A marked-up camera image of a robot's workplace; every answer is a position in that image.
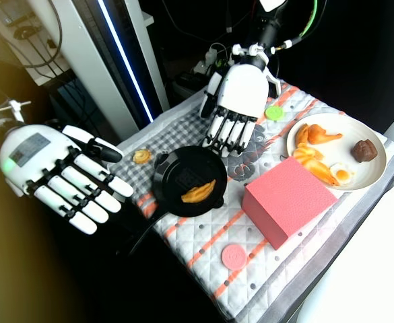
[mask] red block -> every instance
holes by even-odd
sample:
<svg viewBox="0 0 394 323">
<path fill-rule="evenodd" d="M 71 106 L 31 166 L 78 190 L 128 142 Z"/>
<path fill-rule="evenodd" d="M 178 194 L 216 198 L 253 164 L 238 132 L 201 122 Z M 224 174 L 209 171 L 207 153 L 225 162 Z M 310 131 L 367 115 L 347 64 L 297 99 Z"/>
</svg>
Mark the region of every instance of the red block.
<svg viewBox="0 0 394 323">
<path fill-rule="evenodd" d="M 242 209 L 278 249 L 336 201 L 316 177 L 289 157 L 246 185 Z"/>
</svg>

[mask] green cable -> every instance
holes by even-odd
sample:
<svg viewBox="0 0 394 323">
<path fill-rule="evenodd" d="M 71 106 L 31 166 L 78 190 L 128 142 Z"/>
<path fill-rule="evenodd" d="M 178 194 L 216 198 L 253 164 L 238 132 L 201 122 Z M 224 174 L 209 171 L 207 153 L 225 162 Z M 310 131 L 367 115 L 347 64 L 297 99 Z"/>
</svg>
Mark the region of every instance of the green cable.
<svg viewBox="0 0 394 323">
<path fill-rule="evenodd" d="M 312 15 L 310 16 L 310 19 L 309 19 L 305 29 L 300 34 L 300 37 L 303 37 L 304 34 L 307 33 L 309 31 L 309 28 L 312 26 L 313 21 L 315 20 L 315 16 L 317 15 L 317 7 L 318 7 L 318 0 L 313 0 Z"/>
</svg>

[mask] white plate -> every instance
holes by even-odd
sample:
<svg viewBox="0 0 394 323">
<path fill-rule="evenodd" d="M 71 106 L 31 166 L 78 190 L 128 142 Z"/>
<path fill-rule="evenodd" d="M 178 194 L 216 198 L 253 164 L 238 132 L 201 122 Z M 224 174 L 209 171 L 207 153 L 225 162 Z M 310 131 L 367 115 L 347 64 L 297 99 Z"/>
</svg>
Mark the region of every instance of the white plate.
<svg viewBox="0 0 394 323">
<path fill-rule="evenodd" d="M 361 188 L 374 184 L 384 174 L 385 168 L 387 167 L 387 154 L 379 138 L 364 123 L 341 114 L 321 113 L 299 120 L 292 127 L 286 139 L 286 148 L 289 156 L 292 156 L 292 153 L 296 149 L 296 133 L 304 123 L 307 123 L 309 126 L 318 124 L 327 130 L 327 134 L 329 135 L 343 134 L 342 138 L 328 143 L 319 145 L 308 144 L 309 147 L 318 149 L 324 155 L 322 162 L 325 165 L 331 167 L 336 163 L 343 163 L 355 172 L 351 183 L 345 186 L 327 185 L 327 187 L 336 190 L 360 190 Z M 366 139 L 370 139 L 373 142 L 378 155 L 372 161 L 358 163 L 352 157 L 351 149 L 358 141 Z"/>
</svg>

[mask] brown meat chunk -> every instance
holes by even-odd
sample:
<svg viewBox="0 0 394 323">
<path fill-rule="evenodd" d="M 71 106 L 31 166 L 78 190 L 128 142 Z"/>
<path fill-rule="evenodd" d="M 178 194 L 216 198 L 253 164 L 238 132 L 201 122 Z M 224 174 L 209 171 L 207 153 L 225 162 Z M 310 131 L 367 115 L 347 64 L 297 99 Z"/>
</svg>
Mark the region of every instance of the brown meat chunk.
<svg viewBox="0 0 394 323">
<path fill-rule="evenodd" d="M 378 155 L 376 147 L 369 139 L 365 141 L 360 140 L 359 142 L 357 142 L 351 153 L 356 159 L 356 161 L 359 163 L 369 162 Z"/>
</svg>

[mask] robotic arm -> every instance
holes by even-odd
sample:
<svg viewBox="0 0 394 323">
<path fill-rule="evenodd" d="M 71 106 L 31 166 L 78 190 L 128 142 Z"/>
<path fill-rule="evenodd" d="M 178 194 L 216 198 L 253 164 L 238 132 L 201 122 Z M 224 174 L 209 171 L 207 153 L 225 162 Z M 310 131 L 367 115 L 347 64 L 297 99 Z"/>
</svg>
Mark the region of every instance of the robotic arm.
<svg viewBox="0 0 394 323">
<path fill-rule="evenodd" d="M 259 41 L 249 48 L 242 48 L 239 44 L 232 47 L 232 54 L 240 56 L 240 62 L 223 77 L 214 73 L 200 106 L 202 118 L 216 110 L 203 146 L 210 147 L 222 157 L 228 157 L 232 152 L 240 155 L 246 149 L 255 123 L 267 103 L 269 83 L 275 87 L 275 97 L 281 92 L 280 81 L 270 73 L 267 64 L 279 28 L 275 12 L 286 0 L 260 2 L 268 15 L 263 20 Z"/>
<path fill-rule="evenodd" d="M 66 126 L 62 132 L 45 125 L 23 123 L 21 104 L 10 101 L 15 120 L 0 117 L 0 168 L 18 196 L 35 196 L 85 234 L 122 204 L 106 191 L 129 197 L 133 189 L 84 154 L 119 162 L 116 147 L 83 129 Z"/>
</svg>

